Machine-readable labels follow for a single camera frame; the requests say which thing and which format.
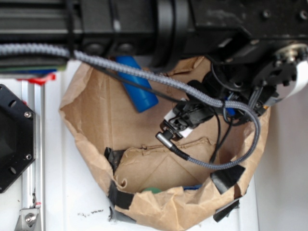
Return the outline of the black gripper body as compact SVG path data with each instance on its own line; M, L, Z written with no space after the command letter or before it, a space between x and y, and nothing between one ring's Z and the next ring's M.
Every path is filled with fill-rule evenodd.
M242 102L261 116L284 98L279 85L289 87L299 82L297 67L307 59L307 44L291 44L256 63L212 64L202 81L188 84L212 98Z

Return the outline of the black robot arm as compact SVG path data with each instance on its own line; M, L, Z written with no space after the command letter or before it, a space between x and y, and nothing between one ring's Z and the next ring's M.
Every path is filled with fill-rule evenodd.
M299 80L308 59L305 0L3 0L0 72L38 76L78 50L137 56L154 72L205 56L211 71L193 86L262 115L278 86Z

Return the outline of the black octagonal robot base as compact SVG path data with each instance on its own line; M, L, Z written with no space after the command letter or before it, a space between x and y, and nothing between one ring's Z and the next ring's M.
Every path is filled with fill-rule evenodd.
M0 192L4 193L31 165L34 112L5 85L0 86Z

